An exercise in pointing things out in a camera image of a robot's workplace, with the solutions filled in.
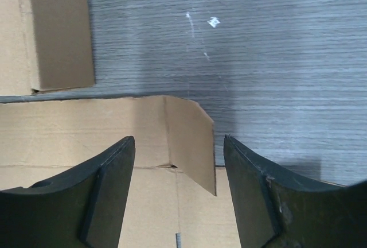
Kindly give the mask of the cardboard box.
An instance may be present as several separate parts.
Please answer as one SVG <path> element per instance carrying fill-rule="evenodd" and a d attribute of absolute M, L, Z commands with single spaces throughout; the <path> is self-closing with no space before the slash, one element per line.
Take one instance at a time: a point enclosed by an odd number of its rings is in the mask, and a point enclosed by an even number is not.
<path fill-rule="evenodd" d="M 94 82 L 87 0 L 1 0 L 1 95 Z"/>
<path fill-rule="evenodd" d="M 172 96 L 1 105 L 1 188 L 30 186 L 126 136 L 135 163 L 120 247 L 239 247 L 213 120 Z"/>

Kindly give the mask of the folded cardboard box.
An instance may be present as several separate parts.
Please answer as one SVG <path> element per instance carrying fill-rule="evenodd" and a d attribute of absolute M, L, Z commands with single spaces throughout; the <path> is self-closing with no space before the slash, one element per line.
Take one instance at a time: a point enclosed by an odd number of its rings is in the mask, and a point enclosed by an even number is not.
<path fill-rule="evenodd" d="M 1 95 L 94 82 L 87 0 L 1 0 Z"/>

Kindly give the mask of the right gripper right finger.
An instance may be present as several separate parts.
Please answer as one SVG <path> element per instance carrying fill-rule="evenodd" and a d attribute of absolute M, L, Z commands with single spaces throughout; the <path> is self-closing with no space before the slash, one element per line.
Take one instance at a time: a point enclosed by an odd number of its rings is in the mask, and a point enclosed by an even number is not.
<path fill-rule="evenodd" d="M 365 247 L 366 182 L 314 180 L 224 138 L 242 247 Z"/>

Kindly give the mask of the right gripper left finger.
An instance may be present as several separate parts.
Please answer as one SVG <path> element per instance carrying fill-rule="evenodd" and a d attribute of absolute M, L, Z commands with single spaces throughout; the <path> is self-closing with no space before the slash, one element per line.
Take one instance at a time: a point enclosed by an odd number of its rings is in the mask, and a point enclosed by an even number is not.
<path fill-rule="evenodd" d="M 135 160 L 127 136 L 29 188 L 1 191 L 1 247 L 118 247 Z"/>

